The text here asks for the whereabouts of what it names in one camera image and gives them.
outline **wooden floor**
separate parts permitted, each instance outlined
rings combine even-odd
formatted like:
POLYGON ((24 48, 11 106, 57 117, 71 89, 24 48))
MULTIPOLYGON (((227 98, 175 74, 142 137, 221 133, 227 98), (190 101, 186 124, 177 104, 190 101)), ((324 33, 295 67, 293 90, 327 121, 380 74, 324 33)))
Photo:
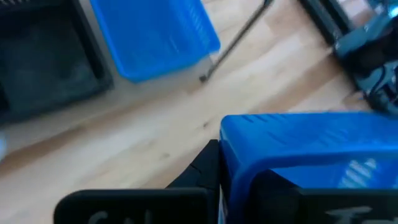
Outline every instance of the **wooden floor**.
MULTIPOLYGON (((261 0, 204 3, 225 47, 261 0)), ((75 190, 165 187, 218 137, 226 114, 347 109, 366 105, 297 0, 275 0, 208 84, 180 86, 3 160, 0 223, 52 223, 54 206, 75 190)))

